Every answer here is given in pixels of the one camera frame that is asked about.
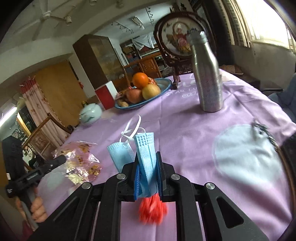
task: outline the red pom-pom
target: red pom-pom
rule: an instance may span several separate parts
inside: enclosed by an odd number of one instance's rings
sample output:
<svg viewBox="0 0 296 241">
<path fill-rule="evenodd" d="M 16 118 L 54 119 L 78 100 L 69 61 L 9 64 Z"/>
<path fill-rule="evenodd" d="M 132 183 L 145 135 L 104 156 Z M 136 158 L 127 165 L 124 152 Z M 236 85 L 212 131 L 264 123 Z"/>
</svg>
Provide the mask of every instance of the red pom-pom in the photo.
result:
<svg viewBox="0 0 296 241">
<path fill-rule="evenodd" d="M 140 221 L 143 223 L 157 223 L 163 221 L 163 217 L 168 213 L 165 203 L 163 203 L 158 193 L 149 198 L 143 198 L 140 208 Z"/>
</svg>

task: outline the bottle cap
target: bottle cap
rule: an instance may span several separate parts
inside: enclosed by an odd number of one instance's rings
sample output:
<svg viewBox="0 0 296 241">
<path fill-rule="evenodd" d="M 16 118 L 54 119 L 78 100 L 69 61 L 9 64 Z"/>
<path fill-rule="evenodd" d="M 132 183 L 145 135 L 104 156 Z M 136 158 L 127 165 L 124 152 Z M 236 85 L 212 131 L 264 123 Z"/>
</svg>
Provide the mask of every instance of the bottle cap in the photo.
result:
<svg viewBox="0 0 296 241">
<path fill-rule="evenodd" d="M 208 42 L 207 35 L 204 31 L 191 31 L 188 35 L 186 35 L 186 39 L 190 45 L 204 44 Z"/>
</svg>

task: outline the plastic bag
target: plastic bag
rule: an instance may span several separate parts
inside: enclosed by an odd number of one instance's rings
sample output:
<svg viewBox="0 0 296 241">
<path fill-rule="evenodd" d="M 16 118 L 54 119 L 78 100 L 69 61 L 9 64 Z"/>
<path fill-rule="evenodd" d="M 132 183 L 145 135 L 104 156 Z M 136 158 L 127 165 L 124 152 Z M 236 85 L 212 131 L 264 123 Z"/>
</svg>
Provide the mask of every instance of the plastic bag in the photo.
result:
<svg viewBox="0 0 296 241">
<path fill-rule="evenodd" d="M 96 143 L 76 141 L 54 151 L 54 158 L 64 155 L 66 157 L 63 175 L 75 185 L 92 182 L 100 174 L 102 165 L 90 152 Z"/>
</svg>

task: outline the ceiling fan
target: ceiling fan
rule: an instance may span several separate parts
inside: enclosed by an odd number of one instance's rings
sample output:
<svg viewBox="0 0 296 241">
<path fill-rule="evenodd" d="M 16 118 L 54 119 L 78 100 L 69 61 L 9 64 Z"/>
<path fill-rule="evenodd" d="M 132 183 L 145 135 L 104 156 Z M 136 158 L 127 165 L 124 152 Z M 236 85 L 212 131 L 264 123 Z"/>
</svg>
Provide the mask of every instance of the ceiling fan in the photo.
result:
<svg viewBox="0 0 296 241">
<path fill-rule="evenodd" d="M 55 7 L 54 9 L 52 10 L 49 10 L 48 9 L 48 0 L 36 0 L 35 1 L 35 4 L 34 4 L 34 7 L 36 8 L 36 13 L 40 16 L 40 18 L 36 19 L 36 20 L 33 20 L 25 25 L 23 25 L 22 27 L 20 27 L 19 29 L 17 29 L 14 34 L 19 34 L 19 33 L 22 33 L 24 32 L 25 30 L 27 30 L 28 28 L 30 28 L 31 26 L 39 23 L 33 37 L 32 37 L 32 41 L 36 40 L 42 27 L 43 27 L 43 24 L 46 20 L 50 19 L 50 18 L 53 18 L 53 19 L 56 19 L 56 20 L 59 20 L 59 21 L 62 21 L 62 22 L 65 22 L 66 25 L 70 25 L 72 23 L 72 19 L 71 19 L 71 12 L 76 8 L 76 6 L 73 6 L 72 9 L 63 17 L 58 17 L 58 16 L 54 16 L 52 15 L 52 13 L 57 10 L 58 8 L 62 7 L 63 5 L 65 5 L 66 3 L 70 2 L 72 0 L 66 0 L 65 2 L 63 2 L 62 4 L 58 5 L 57 7 Z M 97 0 L 88 0 L 90 5 L 93 6 L 96 4 Z"/>
</svg>

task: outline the blue oval plate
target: blue oval plate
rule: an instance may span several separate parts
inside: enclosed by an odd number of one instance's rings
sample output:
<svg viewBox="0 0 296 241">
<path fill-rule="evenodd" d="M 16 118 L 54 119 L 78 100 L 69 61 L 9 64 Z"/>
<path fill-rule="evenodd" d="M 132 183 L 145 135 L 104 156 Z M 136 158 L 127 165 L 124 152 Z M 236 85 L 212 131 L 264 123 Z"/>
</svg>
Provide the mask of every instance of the blue oval plate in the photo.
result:
<svg viewBox="0 0 296 241">
<path fill-rule="evenodd" d="M 143 105 L 149 103 L 150 101 L 158 98 L 159 96 L 163 95 L 166 91 L 168 91 L 170 89 L 170 87 L 172 86 L 172 81 L 170 79 L 167 78 L 157 78 L 154 79 L 156 81 L 156 83 L 158 84 L 159 88 L 160 88 L 160 94 L 157 96 L 154 96 L 153 98 L 149 99 L 149 100 L 145 100 L 141 103 L 138 104 L 130 104 L 128 107 L 121 107 L 119 106 L 117 103 L 115 103 L 115 108 L 117 109 L 121 109 L 121 110 L 127 110 L 127 109 L 136 109 L 139 107 L 142 107 Z"/>
</svg>

